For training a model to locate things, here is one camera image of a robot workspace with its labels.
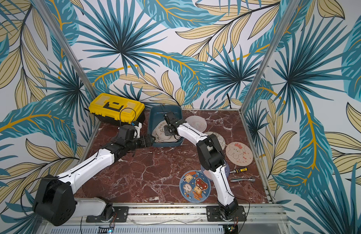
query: mounting plate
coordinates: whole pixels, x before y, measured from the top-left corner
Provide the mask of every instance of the mounting plate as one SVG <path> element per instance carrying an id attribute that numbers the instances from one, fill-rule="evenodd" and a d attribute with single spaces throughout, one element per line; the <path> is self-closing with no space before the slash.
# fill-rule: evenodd
<path id="1" fill-rule="evenodd" d="M 224 221 L 226 221 L 219 217 L 219 206 L 207 206 L 206 207 L 206 215 L 208 218 L 208 222 L 224 222 Z M 247 220 L 243 206 L 239 206 L 238 210 L 235 212 L 235 217 L 237 217 L 239 219 L 239 222 L 244 222 Z"/>
<path id="2" fill-rule="evenodd" d="M 125 223 L 128 215 L 128 206 L 113 206 L 114 212 L 117 213 L 117 217 L 113 222 Z M 98 216 L 89 215 L 86 219 L 87 223 L 101 223 L 101 218 Z"/>

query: blue coaster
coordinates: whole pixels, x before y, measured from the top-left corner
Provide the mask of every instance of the blue coaster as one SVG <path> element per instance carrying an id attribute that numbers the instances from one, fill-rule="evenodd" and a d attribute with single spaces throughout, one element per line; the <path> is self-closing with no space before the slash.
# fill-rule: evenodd
<path id="1" fill-rule="evenodd" d="M 205 201 L 210 195 L 211 185 L 201 171 L 188 171 L 180 178 L 179 189 L 183 197 L 193 203 Z"/>

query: marble table surface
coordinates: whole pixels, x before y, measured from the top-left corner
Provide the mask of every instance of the marble table surface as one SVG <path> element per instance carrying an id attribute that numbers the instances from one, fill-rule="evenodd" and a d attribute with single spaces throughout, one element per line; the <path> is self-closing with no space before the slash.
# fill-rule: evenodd
<path id="1" fill-rule="evenodd" d="M 207 131 L 223 136 L 226 144 L 242 142 L 249 146 L 239 112 L 234 110 L 183 110 L 183 119 L 198 115 L 206 119 Z M 140 131 L 147 132 L 149 111 L 145 111 L 146 121 Z M 118 133 L 116 126 L 102 123 L 89 156 L 102 145 L 108 143 Z M 231 169 L 240 168 L 225 157 Z M 231 191 L 237 197 L 251 203 L 267 203 L 267 197 L 259 176 L 256 162 L 247 166 L 248 171 L 231 174 L 228 179 L 238 177 L 255 177 L 255 182 L 229 182 Z M 148 147 L 129 153 L 119 162 L 106 167 L 74 195 L 80 198 L 104 197 L 116 203 L 187 203 L 179 190 L 181 176 L 190 170 L 200 170 L 196 147 L 184 140 L 178 147 Z M 217 192 L 211 182 L 210 196 L 204 203 L 217 203 Z"/>

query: cable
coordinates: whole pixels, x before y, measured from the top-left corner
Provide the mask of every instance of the cable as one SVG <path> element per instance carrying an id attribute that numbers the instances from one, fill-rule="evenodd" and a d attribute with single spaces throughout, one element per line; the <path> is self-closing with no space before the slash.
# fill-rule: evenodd
<path id="1" fill-rule="evenodd" d="M 80 234 L 83 234 L 82 233 L 82 220 L 83 220 L 83 216 L 80 218 Z"/>
<path id="2" fill-rule="evenodd" d="M 122 111 L 123 111 L 124 109 L 131 109 L 131 110 L 133 110 L 133 111 L 135 112 L 135 117 L 131 120 L 131 123 L 132 123 L 132 121 L 134 121 L 134 119 L 136 118 L 136 111 L 135 111 L 134 109 L 132 109 L 132 108 L 130 108 L 130 107 L 123 108 L 123 109 L 119 112 L 119 127 L 121 127 L 121 123 L 122 123 L 121 114 L 122 114 Z"/>
<path id="3" fill-rule="evenodd" d="M 221 176 L 222 176 L 222 167 L 219 169 L 219 173 L 221 174 Z M 228 193 L 228 194 L 230 194 L 230 192 L 229 192 L 229 191 L 228 191 L 228 189 L 227 189 L 227 185 L 226 185 L 226 183 L 225 183 L 225 180 L 224 180 L 224 179 L 223 179 L 223 183 L 225 184 L 225 188 L 226 188 L 227 193 Z M 247 220 L 247 218 L 246 218 L 246 217 L 248 217 L 248 214 L 249 214 L 249 210 L 250 210 L 250 202 L 249 202 L 247 199 L 243 199 L 243 198 L 235 197 L 235 196 L 234 196 L 234 195 L 232 195 L 232 194 L 230 194 L 230 196 L 232 196 L 232 197 L 234 197 L 234 198 L 236 198 L 236 199 L 240 199 L 240 200 L 244 200 L 244 201 L 247 201 L 247 202 L 248 202 L 248 204 L 249 204 L 249 206 L 248 206 L 248 212 L 247 212 L 247 214 L 246 214 L 246 216 L 245 216 L 245 220 Z M 243 222 L 243 225 L 241 226 L 240 231 L 243 229 L 244 224 L 245 224 L 245 221 Z"/>
<path id="4" fill-rule="evenodd" d="M 180 221 L 180 220 L 177 220 L 177 219 L 172 219 L 172 220 L 168 220 L 168 221 L 164 221 L 164 222 L 160 222 L 160 223 L 150 223 L 150 224 L 141 224 L 141 223 L 135 222 L 134 220 L 131 220 L 131 222 L 134 223 L 134 224 L 136 224 L 136 225 L 150 226 L 150 225 L 158 225 L 158 224 L 168 223 L 168 222 L 172 222 L 172 221 L 177 221 L 177 222 L 181 222 L 181 223 L 184 223 L 184 224 L 188 224 L 188 223 L 194 223 L 194 222 L 196 222 L 196 221 L 199 220 L 199 219 L 200 219 L 200 218 L 195 219 L 195 220 L 192 220 L 192 221 L 189 221 L 189 222 L 183 222 L 183 221 Z"/>
<path id="5" fill-rule="evenodd" d="M 88 163 L 86 163 L 85 165 L 83 165 L 83 166 L 81 166 L 80 168 L 76 169 L 75 171 L 71 172 L 71 174 L 73 174 L 73 173 L 75 173 L 76 171 L 78 171 L 79 169 L 82 169 L 83 167 L 87 166 L 89 163 L 91 163 L 92 161 L 94 161 L 94 160 L 96 159 L 96 157 L 95 157 L 94 159 L 92 159 L 91 161 L 89 161 Z M 35 180 L 29 182 L 27 185 L 25 185 L 25 186 L 23 187 L 22 192 L 21 192 L 21 198 L 19 199 L 19 202 L 21 203 L 22 212 L 23 212 L 27 217 L 29 217 L 29 218 L 31 218 L 31 219 L 44 220 L 44 219 L 38 219 L 38 218 L 35 218 L 35 217 L 31 217 L 31 216 L 29 216 L 29 215 L 24 211 L 23 204 L 22 204 L 23 192 L 26 190 L 26 188 L 27 188 L 27 186 L 28 186 L 29 184 L 31 184 L 31 183 L 39 180 L 39 179 L 58 180 L 58 179 L 65 178 L 65 177 L 67 177 L 67 176 L 69 176 L 69 175 L 65 175 L 65 176 L 63 176 L 63 177 L 58 177 L 58 178 L 39 177 L 39 178 L 36 178 Z"/>

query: round coaster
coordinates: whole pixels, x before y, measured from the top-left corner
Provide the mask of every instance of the round coaster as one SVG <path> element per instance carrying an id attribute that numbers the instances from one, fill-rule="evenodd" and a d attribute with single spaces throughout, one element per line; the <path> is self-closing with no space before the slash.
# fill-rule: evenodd
<path id="1" fill-rule="evenodd" d="M 228 177 L 230 175 L 230 166 L 227 164 L 226 160 L 225 160 L 225 164 L 227 165 L 225 167 L 225 173 L 226 173 L 226 177 Z M 201 172 L 210 180 L 213 181 L 211 178 L 211 174 L 209 171 L 205 170 L 205 168 L 203 166 L 201 166 Z"/>
<path id="2" fill-rule="evenodd" d="M 208 135 L 214 134 L 214 135 L 217 137 L 218 142 L 219 142 L 219 144 L 221 145 L 222 150 L 225 149 L 225 147 L 226 147 L 226 142 L 225 142 L 225 139 L 223 138 L 223 136 L 221 136 L 220 134 L 215 133 L 215 132 L 206 132 L 205 134 L 208 134 Z"/>
<path id="3" fill-rule="evenodd" d="M 160 142 L 176 142 L 176 141 L 178 141 L 174 136 L 165 135 L 164 126 L 166 126 L 166 125 L 167 125 L 167 123 L 164 120 L 164 121 L 160 122 L 155 128 L 156 135 L 158 136 Z"/>
<path id="4" fill-rule="evenodd" d="M 201 171 L 188 171 L 180 178 L 179 189 L 183 197 L 194 203 L 205 201 L 210 195 L 211 185 Z"/>
<path id="5" fill-rule="evenodd" d="M 186 119 L 186 122 L 202 133 L 206 130 L 207 124 L 203 117 L 192 115 Z"/>
<path id="6" fill-rule="evenodd" d="M 253 161 L 251 149 L 241 142 L 232 142 L 226 147 L 228 159 L 238 166 L 248 166 Z"/>

